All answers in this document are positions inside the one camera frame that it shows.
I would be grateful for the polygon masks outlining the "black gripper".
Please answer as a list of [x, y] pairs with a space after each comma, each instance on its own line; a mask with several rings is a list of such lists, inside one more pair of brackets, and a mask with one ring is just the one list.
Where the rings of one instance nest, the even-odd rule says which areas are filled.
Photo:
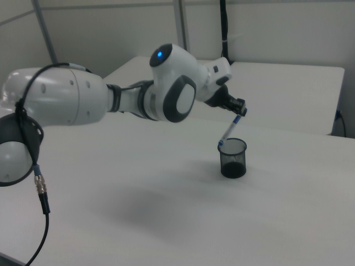
[[245, 116], [247, 113], [245, 100], [231, 96], [225, 84], [215, 91], [214, 95], [205, 101], [205, 104], [212, 108], [220, 107], [232, 111], [240, 116]]

